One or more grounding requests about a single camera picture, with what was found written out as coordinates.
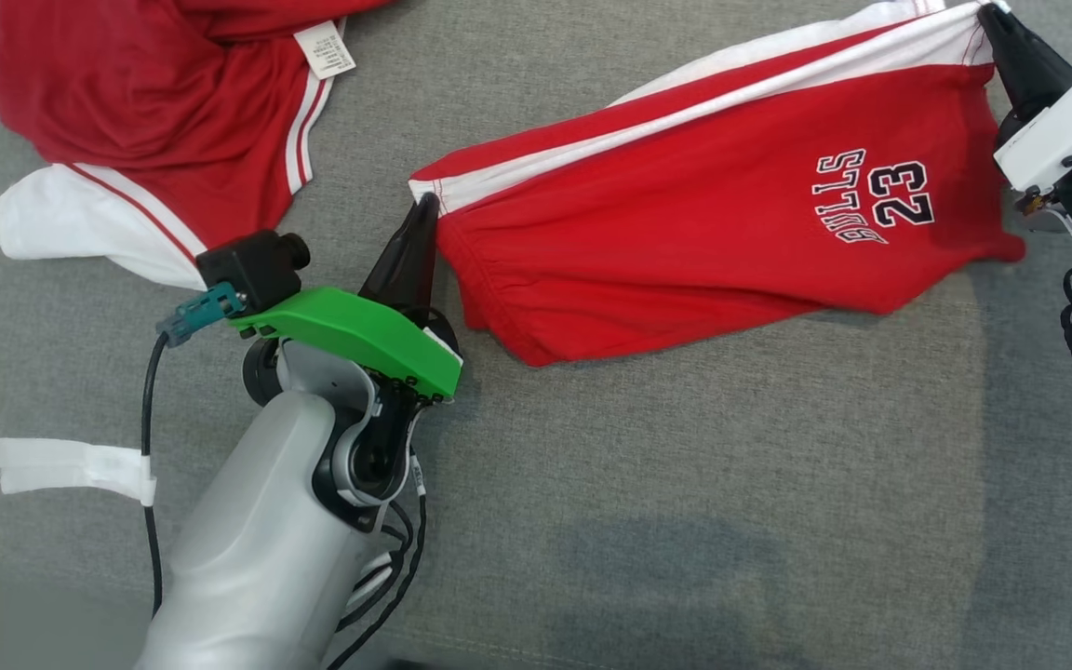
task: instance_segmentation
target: red fabric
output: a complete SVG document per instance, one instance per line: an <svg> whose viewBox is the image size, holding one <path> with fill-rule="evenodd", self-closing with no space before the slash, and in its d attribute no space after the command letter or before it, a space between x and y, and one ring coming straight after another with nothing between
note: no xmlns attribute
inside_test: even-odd
<svg viewBox="0 0 1072 670"><path fill-rule="evenodd" d="M464 149L413 178L628 128L870 36ZM1001 232L991 160L991 65L924 65L777 94L456 209L442 218L438 243L458 272L467 324L490 328L528 364L625 356L823 308L885 314L971 259L1016 262L1024 243ZM855 149L866 151L857 185L813 194L842 178L818 174L818 160ZM926 185L872 194L873 168L910 162L926 168ZM815 211L847 191L859 208L843 213L868 222L840 229L850 241ZM914 192L930 200L934 222L872 221L880 200Z"/></svg>
<svg viewBox="0 0 1072 670"><path fill-rule="evenodd" d="M0 0L0 117L46 161L111 166L221 244L293 198L309 72L294 31L386 1Z"/></svg>

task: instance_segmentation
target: white label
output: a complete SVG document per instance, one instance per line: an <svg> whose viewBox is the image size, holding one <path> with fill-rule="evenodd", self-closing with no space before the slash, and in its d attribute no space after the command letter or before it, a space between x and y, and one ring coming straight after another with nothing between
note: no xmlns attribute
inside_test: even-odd
<svg viewBox="0 0 1072 670"><path fill-rule="evenodd" d="M349 50L342 42L342 35L339 34L333 21L325 21L323 25L301 30L295 38L318 79L328 79L336 74L353 71L354 59L349 56Z"/></svg>
<svg viewBox="0 0 1072 670"><path fill-rule="evenodd" d="M413 462L413 480L416 482L416 495L429 495L429 490L425 488L425 471L420 470L420 461L417 461L416 455L413 455L413 458L408 459L408 461Z"/></svg>
<svg viewBox="0 0 1072 670"><path fill-rule="evenodd" d="M455 352L455 348L450 347L449 343L438 338L438 336L429 326L425 326L425 334L429 336L430 340L433 340L435 343L441 344L441 347L444 351L449 352L449 355L453 356L455 359L458 359L458 368L463 368L463 366L465 364L465 359L463 359L463 357L458 356L458 352Z"/></svg>

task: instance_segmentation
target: green 3d-printed part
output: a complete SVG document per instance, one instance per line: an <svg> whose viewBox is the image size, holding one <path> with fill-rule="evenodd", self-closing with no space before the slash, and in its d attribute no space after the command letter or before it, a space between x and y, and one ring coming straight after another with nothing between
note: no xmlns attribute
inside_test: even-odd
<svg viewBox="0 0 1072 670"><path fill-rule="evenodd" d="M340 288L310 288L260 314L229 319L265 338L301 340L387 377L416 378L421 396L451 399L461 364L399 311Z"/></svg>

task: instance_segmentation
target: gray fabric surface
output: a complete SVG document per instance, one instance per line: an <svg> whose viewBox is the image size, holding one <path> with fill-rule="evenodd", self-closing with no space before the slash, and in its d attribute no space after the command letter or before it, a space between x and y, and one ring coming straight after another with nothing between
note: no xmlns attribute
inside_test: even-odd
<svg viewBox="0 0 1072 670"><path fill-rule="evenodd" d="M282 229L314 250L307 283L356 287L418 166L863 4L399 0L349 25L358 69L316 123L318 177ZM1072 3L1017 10L1072 60ZM41 165L0 126L0 193ZM971 266L890 317L814 314L544 370L461 328L438 268L467 366L458 403L419 431L429 549L384 643L465 667L1062 667L1071 255L1062 237L1028 241L1025 263ZM136 446L152 326L184 297L103 259L0 254L0 436ZM242 354L217 328L166 356L166 547L255 414ZM147 561L131 501L0 496L0 572L142 601Z"/></svg>

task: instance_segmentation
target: white fabric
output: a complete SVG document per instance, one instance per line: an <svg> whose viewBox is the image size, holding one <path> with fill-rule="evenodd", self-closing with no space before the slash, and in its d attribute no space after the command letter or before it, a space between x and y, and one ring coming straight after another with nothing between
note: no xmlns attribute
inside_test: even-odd
<svg viewBox="0 0 1072 670"><path fill-rule="evenodd" d="M503 162L503 164L488 166L488 168L452 175L452 177L441 179L440 185L435 181L412 180L408 181L408 187L417 202L421 195L438 194L441 211L449 213L464 208L465 205L477 203L486 196L497 194L506 188L515 187L533 177L539 177L541 174L561 168L561 166L574 164L574 162L621 147L621 145L668 131L668 129L682 123L688 123L690 120L723 109L730 109L730 107L742 105L745 102L757 101L760 98L786 93L790 90L816 88L816 86L834 84L834 81L846 81L858 76L917 68L918 65L988 63L991 62L991 46L986 43L983 31L978 30L976 18L980 5L987 3L991 3L991 0L976 0L974 3L956 5L953 9L924 14L924 16L922 16L924 12L939 8L939 0L877 3L877 5L855 14L854 17L846 18L845 21L829 21L825 25L817 25L817 29L813 31L795 29L771 35L771 38L757 41L758 46L754 46L749 51L741 51L739 47L735 47L735 50L718 57L712 62L708 59L697 60L693 64L685 65L684 73L676 71L681 74L668 75L669 79L667 80L665 77L660 77L660 80L656 80L659 84L653 81L652 85L647 85L647 88L639 88L634 93L645 95L654 92L658 86L669 88L669 86L678 86L684 81L696 79L697 76L708 76L714 73L711 72L712 68L718 68L723 63L747 64L747 62L754 62L754 60L747 60L753 59L753 57L762 57L777 51L791 53L799 47L812 46L814 39L819 39L818 43L822 43L829 42L830 39L845 38L844 33L847 31L850 31L850 34L863 32L863 30L869 30L869 27L865 26L873 25L872 21L881 20L882 17L898 17L899 20L906 20L908 17L920 16L918 20L898 26L897 29L879 34L875 39L868 39L866 42L848 47L848 49L825 57L825 59L816 60L796 68L794 71L757 81L747 88L731 90L729 93L698 103L698 105L687 107L687 109L674 111L667 117L611 132L608 135L575 142L571 145L537 151L531 155ZM850 27L842 26L847 21L850 21Z"/></svg>
<svg viewBox="0 0 1072 670"><path fill-rule="evenodd" d="M0 437L0 487L3 493L105 489L144 506L151 506L157 495L151 459L137 449L40 437Z"/></svg>
<svg viewBox="0 0 1072 670"><path fill-rule="evenodd" d="M944 10L946 5L941 0L924 0L922 3L914 3L912 0L896 0L893 3L875 3L863 9L854 16L835 21L820 21L815 25L794 27L764 38L753 39L750 42L728 46L720 51L714 51L710 56L702 56L693 63L681 65L675 71L667 75L647 81L610 103L610 106L622 105L623 102L635 101L660 90L668 90L673 86L688 84L705 79L711 75L731 71L731 69L745 68L751 63L760 63L763 60L775 59L775 57L808 49L818 44L834 42L835 39L850 38L851 34L876 30L878 27L897 25L907 21L909 18L924 16L933 12Z"/></svg>
<svg viewBox="0 0 1072 670"><path fill-rule="evenodd" d="M286 182L293 194L314 176L309 132L332 88L331 79L323 81L309 73L306 93L285 139ZM206 250L205 244L165 204L107 166L77 164L76 169L88 179L69 166L46 166L0 195L0 247L5 256L106 256L154 283L204 292L196 264L184 251L196 256ZM114 194L111 188L139 204L159 225L126 198Z"/></svg>
<svg viewBox="0 0 1072 670"><path fill-rule="evenodd" d="M205 251L195 236L188 241ZM35 170L0 195L0 247L17 259L106 256L160 284L205 288L190 258L144 212L68 166Z"/></svg>

